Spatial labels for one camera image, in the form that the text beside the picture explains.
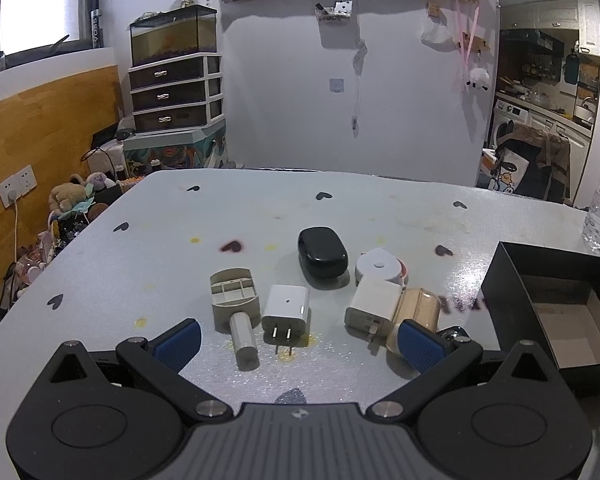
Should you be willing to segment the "white washing machine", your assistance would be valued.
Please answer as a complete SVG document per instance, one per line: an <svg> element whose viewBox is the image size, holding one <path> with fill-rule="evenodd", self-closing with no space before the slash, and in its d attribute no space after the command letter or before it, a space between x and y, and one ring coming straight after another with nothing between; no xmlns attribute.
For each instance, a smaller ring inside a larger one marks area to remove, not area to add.
<svg viewBox="0 0 600 480"><path fill-rule="evenodd" d="M517 106L506 100L496 99L493 107L491 127L486 136L486 148L498 146L498 138L512 130L513 124L527 125L529 112L526 108Z"/></svg>

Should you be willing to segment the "white wall power socket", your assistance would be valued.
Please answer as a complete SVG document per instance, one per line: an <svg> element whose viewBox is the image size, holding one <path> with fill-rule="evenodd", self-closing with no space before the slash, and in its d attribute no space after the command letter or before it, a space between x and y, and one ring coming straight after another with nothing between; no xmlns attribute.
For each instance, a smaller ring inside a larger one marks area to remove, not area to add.
<svg viewBox="0 0 600 480"><path fill-rule="evenodd" d="M3 207L8 208L20 197L36 188L37 185L38 181L31 165L25 166L12 174L0 183L0 200Z"/></svg>

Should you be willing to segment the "black earbuds case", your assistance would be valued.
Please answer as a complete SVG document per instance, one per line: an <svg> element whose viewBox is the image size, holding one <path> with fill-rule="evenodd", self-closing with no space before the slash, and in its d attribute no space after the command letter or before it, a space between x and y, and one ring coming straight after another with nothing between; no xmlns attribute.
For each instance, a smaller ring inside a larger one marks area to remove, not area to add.
<svg viewBox="0 0 600 480"><path fill-rule="evenodd" d="M338 234L328 226L303 229L297 240L300 269L318 289L335 289L347 284L349 256Z"/></svg>

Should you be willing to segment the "black cardboard box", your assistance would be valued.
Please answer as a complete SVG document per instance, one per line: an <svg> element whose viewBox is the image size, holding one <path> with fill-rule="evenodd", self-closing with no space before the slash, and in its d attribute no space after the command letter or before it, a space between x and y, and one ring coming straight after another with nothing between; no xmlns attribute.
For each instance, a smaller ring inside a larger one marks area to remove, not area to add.
<svg viewBox="0 0 600 480"><path fill-rule="evenodd" d="M480 292L503 351L528 339L560 370L600 366L600 257L501 242Z"/></svg>

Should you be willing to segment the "painted colourful cabinet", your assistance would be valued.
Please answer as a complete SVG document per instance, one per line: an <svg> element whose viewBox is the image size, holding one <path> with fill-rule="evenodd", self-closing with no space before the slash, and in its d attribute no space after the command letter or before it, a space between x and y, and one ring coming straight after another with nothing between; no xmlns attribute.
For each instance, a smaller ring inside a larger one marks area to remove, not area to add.
<svg viewBox="0 0 600 480"><path fill-rule="evenodd" d="M123 141L126 169L134 177L158 170L222 168L228 161L226 121L211 126L137 133Z"/></svg>

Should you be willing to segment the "glass fish tank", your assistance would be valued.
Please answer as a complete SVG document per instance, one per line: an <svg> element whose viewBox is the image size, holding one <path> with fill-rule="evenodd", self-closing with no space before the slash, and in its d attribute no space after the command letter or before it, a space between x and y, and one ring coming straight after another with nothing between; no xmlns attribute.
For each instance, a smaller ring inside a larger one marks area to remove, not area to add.
<svg viewBox="0 0 600 480"><path fill-rule="evenodd" d="M129 26L132 65L215 52L217 10L192 4L139 18Z"/></svg>

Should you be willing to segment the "white square charger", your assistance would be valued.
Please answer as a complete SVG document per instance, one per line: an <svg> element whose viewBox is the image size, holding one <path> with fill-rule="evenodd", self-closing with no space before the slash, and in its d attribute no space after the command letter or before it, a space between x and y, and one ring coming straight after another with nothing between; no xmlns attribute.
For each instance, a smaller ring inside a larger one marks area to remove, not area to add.
<svg viewBox="0 0 600 480"><path fill-rule="evenodd" d="M386 338L401 295L399 284L364 275L344 312L344 325L372 338Z"/></svg>

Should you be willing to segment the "white sheep plush toy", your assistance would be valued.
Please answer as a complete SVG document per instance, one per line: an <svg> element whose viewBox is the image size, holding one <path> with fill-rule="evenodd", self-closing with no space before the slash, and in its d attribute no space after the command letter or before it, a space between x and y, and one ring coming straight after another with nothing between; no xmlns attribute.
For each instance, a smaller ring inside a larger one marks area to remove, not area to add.
<svg viewBox="0 0 600 480"><path fill-rule="evenodd" d="M488 91L490 88L490 73L483 67L474 67L468 72L466 86Z"/></svg>

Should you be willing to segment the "white wall charger plug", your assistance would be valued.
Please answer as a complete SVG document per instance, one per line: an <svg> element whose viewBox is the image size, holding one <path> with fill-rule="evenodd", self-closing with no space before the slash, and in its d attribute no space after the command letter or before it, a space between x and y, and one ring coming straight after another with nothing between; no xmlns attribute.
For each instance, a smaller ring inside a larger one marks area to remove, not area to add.
<svg viewBox="0 0 600 480"><path fill-rule="evenodd" d="M274 344L275 352L287 347L288 353L302 341L309 327L309 289L298 285L273 285L262 313L264 340Z"/></svg>

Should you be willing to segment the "beige earbuds case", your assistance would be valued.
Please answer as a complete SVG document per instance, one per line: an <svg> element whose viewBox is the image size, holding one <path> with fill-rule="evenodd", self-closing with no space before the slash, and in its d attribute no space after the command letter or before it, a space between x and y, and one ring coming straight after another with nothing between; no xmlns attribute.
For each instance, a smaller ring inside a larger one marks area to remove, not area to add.
<svg viewBox="0 0 600 480"><path fill-rule="evenodd" d="M391 330L386 338L387 350L398 356L398 333L401 323L412 320L425 327L430 332L438 330L441 310L440 298L433 292L423 288L407 288L401 294L391 321Z"/></svg>

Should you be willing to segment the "beige plastic brush holder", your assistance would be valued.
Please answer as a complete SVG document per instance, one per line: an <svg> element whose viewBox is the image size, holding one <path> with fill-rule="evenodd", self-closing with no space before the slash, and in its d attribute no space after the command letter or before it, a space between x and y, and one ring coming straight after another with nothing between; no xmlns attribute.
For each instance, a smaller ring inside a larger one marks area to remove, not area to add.
<svg viewBox="0 0 600 480"><path fill-rule="evenodd" d="M260 299L247 268L229 268L210 276L212 313L218 332L229 332L237 366L255 370L259 352L254 328L260 322Z"/></svg>

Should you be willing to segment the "brown teddy bear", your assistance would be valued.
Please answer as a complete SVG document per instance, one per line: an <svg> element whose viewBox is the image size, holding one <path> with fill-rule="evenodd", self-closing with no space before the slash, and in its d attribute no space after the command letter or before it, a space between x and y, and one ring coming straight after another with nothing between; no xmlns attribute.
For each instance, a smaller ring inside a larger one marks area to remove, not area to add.
<svg viewBox="0 0 600 480"><path fill-rule="evenodd" d="M54 214L63 214L84 200L87 200L84 186L67 182L52 188L48 196L48 208Z"/></svg>

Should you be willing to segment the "white drawer cabinet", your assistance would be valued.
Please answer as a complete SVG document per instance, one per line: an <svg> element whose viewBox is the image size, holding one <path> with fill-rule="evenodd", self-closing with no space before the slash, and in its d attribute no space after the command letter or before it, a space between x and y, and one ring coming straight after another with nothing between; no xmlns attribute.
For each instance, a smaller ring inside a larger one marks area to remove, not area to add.
<svg viewBox="0 0 600 480"><path fill-rule="evenodd" d="M204 128L224 118L222 55L193 53L129 70L139 133Z"/></svg>

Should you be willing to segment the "white round tape measure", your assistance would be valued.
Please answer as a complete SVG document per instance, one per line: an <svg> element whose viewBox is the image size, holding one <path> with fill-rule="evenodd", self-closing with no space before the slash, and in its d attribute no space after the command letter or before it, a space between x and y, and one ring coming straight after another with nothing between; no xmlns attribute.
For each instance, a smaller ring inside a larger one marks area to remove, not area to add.
<svg viewBox="0 0 600 480"><path fill-rule="evenodd" d="M364 276L370 275L402 286L401 266L398 259L383 247L375 247L368 252L363 252L355 263L355 281L359 283Z"/></svg>

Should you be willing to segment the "window with dark frame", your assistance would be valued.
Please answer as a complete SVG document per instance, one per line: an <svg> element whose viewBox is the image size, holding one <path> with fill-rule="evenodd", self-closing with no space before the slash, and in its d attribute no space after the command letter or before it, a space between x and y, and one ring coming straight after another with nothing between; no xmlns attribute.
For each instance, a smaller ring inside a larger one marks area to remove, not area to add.
<svg viewBox="0 0 600 480"><path fill-rule="evenodd" d="M0 72L101 47L99 0L0 0Z"/></svg>

